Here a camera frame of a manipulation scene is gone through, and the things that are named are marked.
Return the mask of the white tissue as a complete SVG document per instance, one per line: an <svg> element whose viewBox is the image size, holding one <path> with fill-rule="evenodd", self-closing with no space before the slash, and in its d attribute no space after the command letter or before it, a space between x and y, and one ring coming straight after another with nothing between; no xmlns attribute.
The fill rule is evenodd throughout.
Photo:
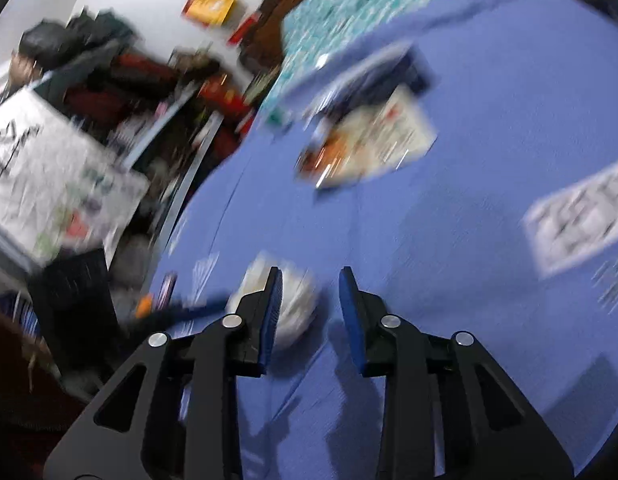
<svg viewBox="0 0 618 480"><path fill-rule="evenodd" d="M300 269L289 261L273 258L266 252L259 252L248 266L239 288L230 297L227 313L235 313L239 301L245 295L261 292L266 288L273 266L282 272L282 301L273 350L282 351L292 347L307 332L317 312L319 290L308 270Z"/></svg>

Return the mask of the smartphone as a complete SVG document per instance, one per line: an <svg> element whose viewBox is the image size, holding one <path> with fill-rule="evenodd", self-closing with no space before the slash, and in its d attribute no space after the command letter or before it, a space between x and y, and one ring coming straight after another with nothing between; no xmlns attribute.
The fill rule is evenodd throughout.
<svg viewBox="0 0 618 480"><path fill-rule="evenodd" d="M177 279L178 274L175 272L169 272L164 276L155 302L156 310L164 310L169 306Z"/></svg>

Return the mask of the white potted-plant tote bag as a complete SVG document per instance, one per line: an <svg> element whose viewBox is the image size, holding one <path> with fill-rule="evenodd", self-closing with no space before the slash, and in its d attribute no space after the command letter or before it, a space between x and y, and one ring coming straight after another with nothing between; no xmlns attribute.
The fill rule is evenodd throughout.
<svg viewBox="0 0 618 480"><path fill-rule="evenodd" d="M112 260L148 188L36 92L0 106L0 234L40 266L64 249Z"/></svg>

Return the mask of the cluttered metal shelf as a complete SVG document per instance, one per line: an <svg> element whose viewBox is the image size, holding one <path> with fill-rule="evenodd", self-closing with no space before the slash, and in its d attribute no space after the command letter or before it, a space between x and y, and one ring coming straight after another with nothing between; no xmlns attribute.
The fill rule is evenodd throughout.
<svg viewBox="0 0 618 480"><path fill-rule="evenodd" d="M111 151L120 169L147 178L149 188L114 258L152 247L166 221L239 147L253 121L251 106L217 58L178 49L167 62L154 60L138 49L133 29L109 12L27 30L12 56L0 106L24 89ZM41 266L0 234L0 267L26 275Z"/></svg>

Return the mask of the blue printed bed cover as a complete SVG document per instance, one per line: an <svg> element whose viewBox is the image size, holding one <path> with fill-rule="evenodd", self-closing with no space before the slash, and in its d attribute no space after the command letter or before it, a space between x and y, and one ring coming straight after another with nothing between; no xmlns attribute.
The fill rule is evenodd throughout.
<svg viewBox="0 0 618 480"><path fill-rule="evenodd" d="M578 0L434 0L360 38L420 51L437 133L416 162L318 192L295 174L308 129L257 124L198 188L156 273L193 302L239 287L259 254L308 271L308 333L239 382L248 479L371 479L383 385L353 366L338 274L425 333L468 330L585 468L618 424L618 242L543 276L533 203L618 165L618 25Z"/></svg>

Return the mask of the clear plastic bottle green cap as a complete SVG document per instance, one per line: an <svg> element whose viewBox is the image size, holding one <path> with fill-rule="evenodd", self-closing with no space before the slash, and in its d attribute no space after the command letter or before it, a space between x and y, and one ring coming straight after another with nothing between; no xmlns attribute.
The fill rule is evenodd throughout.
<svg viewBox="0 0 618 480"><path fill-rule="evenodd" d="M307 68L303 73L294 74L294 77L288 77L274 84L275 96L269 99L268 103L270 106L265 116L265 121L268 125L279 128L288 127L295 117L294 110L288 105L289 96L305 84L311 76L322 70L331 58L333 58L332 53L320 54L315 60L315 64Z"/></svg>

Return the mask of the white sauce pouch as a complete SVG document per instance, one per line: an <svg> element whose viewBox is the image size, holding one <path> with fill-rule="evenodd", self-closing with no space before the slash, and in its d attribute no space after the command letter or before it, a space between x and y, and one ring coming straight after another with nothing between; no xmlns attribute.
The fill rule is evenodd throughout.
<svg viewBox="0 0 618 480"><path fill-rule="evenodd" d="M401 84L381 104L319 119L296 174L317 190L369 180L422 158L436 140L415 95Z"/></svg>

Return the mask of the navy blue carton box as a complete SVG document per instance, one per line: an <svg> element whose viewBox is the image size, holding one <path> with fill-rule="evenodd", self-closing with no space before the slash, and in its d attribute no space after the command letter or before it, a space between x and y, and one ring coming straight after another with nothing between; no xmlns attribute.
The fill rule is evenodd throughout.
<svg viewBox="0 0 618 480"><path fill-rule="evenodd" d="M386 101L400 86L419 94L431 78L420 52L399 41L375 51L338 74L297 114L308 122L317 116L342 118L361 105Z"/></svg>

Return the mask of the carved wooden headboard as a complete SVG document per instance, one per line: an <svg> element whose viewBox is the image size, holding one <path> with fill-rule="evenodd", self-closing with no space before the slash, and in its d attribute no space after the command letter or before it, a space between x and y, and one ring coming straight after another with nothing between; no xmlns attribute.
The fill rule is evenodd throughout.
<svg viewBox="0 0 618 480"><path fill-rule="evenodd" d="M284 60L282 26L286 15L303 0L262 0L256 24L239 44L239 64L259 74L281 65Z"/></svg>

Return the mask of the red yellow wall calendar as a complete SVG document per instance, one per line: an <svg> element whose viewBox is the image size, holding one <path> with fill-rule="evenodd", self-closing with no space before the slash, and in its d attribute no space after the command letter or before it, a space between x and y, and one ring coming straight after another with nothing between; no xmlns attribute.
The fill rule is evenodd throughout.
<svg viewBox="0 0 618 480"><path fill-rule="evenodd" d="M181 14L202 28L222 34L230 47L238 46L262 15L249 9L243 0L187 0Z"/></svg>

